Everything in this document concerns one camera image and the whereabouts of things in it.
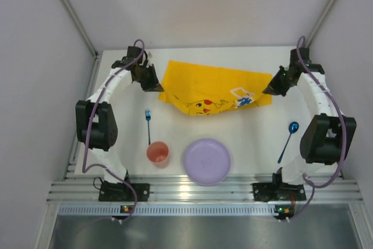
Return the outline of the blue metal fork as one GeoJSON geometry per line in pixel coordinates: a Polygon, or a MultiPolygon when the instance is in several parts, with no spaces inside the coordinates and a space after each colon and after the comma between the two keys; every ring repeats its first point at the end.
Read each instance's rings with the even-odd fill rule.
{"type": "Polygon", "coordinates": [[[150,136],[150,120],[151,120],[151,112],[149,109],[145,110],[145,119],[147,122],[147,136],[148,136],[148,145],[151,144],[151,136],[150,136]]]}

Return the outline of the blue metal spoon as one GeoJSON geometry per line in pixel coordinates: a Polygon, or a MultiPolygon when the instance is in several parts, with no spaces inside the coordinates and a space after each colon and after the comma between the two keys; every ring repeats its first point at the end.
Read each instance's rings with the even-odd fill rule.
{"type": "Polygon", "coordinates": [[[286,141],[286,143],[284,145],[284,148],[283,148],[283,150],[282,150],[282,152],[281,152],[281,154],[280,154],[280,156],[279,156],[279,158],[277,160],[278,164],[280,164],[282,162],[282,160],[283,160],[283,156],[285,154],[285,151],[286,151],[288,143],[289,143],[289,141],[291,139],[291,136],[294,135],[299,130],[299,127],[300,127],[300,125],[299,125],[299,123],[297,121],[293,121],[293,122],[291,122],[289,124],[289,126],[288,126],[289,136],[288,136],[287,141],[286,141]]]}

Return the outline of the yellow pikachu placemat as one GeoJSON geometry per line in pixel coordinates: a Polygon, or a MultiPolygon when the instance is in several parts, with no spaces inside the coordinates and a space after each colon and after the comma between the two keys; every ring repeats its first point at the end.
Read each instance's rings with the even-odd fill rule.
{"type": "Polygon", "coordinates": [[[263,91],[269,73],[169,61],[159,100],[190,116],[208,116],[268,106],[271,95],[263,91]]]}

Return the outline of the pink plastic cup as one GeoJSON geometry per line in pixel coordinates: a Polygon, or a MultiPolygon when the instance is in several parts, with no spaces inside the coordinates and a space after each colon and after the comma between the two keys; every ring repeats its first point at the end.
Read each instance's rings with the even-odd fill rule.
{"type": "Polygon", "coordinates": [[[146,151],[148,160],[157,168],[164,169],[169,165],[170,151],[164,142],[152,142],[146,151]]]}

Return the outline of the purple plastic plate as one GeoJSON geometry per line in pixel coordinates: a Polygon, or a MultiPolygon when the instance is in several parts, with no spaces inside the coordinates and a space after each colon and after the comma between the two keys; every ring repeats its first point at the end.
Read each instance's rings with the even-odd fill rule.
{"type": "Polygon", "coordinates": [[[188,178],[202,186],[221,183],[231,169],[230,152],[212,138],[193,141],[185,149],[182,161],[188,178]]]}

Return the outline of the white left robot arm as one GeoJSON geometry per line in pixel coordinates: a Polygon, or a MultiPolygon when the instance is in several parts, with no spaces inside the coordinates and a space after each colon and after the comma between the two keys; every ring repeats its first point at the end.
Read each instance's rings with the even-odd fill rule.
{"type": "Polygon", "coordinates": [[[135,44],[127,48],[126,56],[111,65],[101,86],[87,100],[76,103],[76,134],[78,141],[85,145],[82,173],[100,167],[105,181],[129,184],[125,181],[128,171],[113,148],[118,139],[113,102],[134,82],[140,84],[144,92],[164,91],[144,46],[135,44]]]}

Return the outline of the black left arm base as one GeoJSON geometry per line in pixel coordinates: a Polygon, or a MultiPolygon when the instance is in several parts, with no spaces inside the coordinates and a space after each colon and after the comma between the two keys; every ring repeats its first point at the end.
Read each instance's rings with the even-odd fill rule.
{"type": "MultiPolygon", "coordinates": [[[[133,183],[131,187],[137,195],[138,202],[147,202],[150,195],[150,184],[133,183]]],[[[98,196],[100,202],[134,202],[135,195],[129,187],[123,183],[109,183],[103,181],[98,196]]]]}

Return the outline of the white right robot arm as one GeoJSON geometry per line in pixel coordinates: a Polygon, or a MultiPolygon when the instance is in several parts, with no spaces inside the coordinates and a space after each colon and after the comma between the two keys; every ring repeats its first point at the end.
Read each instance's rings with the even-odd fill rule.
{"type": "Polygon", "coordinates": [[[264,94],[285,96],[298,87],[311,114],[311,122],[300,140],[300,153],[289,164],[279,168],[281,181],[289,185],[308,184],[325,188],[339,175],[357,127],[353,117],[346,117],[326,85],[325,71],[313,64],[309,49],[297,47],[290,52],[288,67],[281,66],[269,82],[264,94]],[[315,184],[310,176],[335,164],[336,170],[323,184],[315,184]]]}

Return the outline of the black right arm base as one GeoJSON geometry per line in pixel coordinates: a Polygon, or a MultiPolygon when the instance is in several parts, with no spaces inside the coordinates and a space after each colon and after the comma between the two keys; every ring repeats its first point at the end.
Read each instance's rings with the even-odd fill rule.
{"type": "Polygon", "coordinates": [[[307,199],[303,185],[290,185],[281,183],[253,183],[252,190],[254,201],[290,201],[294,198],[296,201],[305,201],[307,199]]]}

